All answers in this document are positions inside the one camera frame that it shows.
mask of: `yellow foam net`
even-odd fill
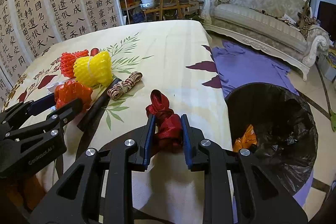
[[[111,57],[108,52],[99,52],[95,56],[80,57],[73,65],[76,81],[85,86],[102,84],[108,86],[112,82]]]

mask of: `red apple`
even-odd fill
[[[100,50],[98,49],[98,48],[93,48],[92,50],[91,50],[91,53],[90,53],[90,56],[95,56],[97,53],[99,53],[100,52]]]

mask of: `white flower pot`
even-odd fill
[[[146,9],[151,9],[155,7],[155,0],[141,0],[142,7],[145,7]]]

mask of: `red cloth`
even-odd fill
[[[153,155],[160,150],[177,152],[182,148],[182,125],[180,116],[169,108],[169,100],[159,90],[151,93],[152,104],[146,107],[147,117],[153,114],[159,132],[154,135]]]

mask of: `orange plastic bag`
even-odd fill
[[[80,98],[83,101],[82,111],[84,112],[90,108],[92,92],[92,88],[87,88],[81,83],[71,80],[66,81],[63,85],[58,85],[55,89],[56,109],[59,109],[76,98]]]
[[[242,148],[249,149],[252,144],[257,144],[257,138],[255,136],[253,126],[250,124],[244,133],[244,136],[236,139],[233,145],[233,151],[238,152]]]

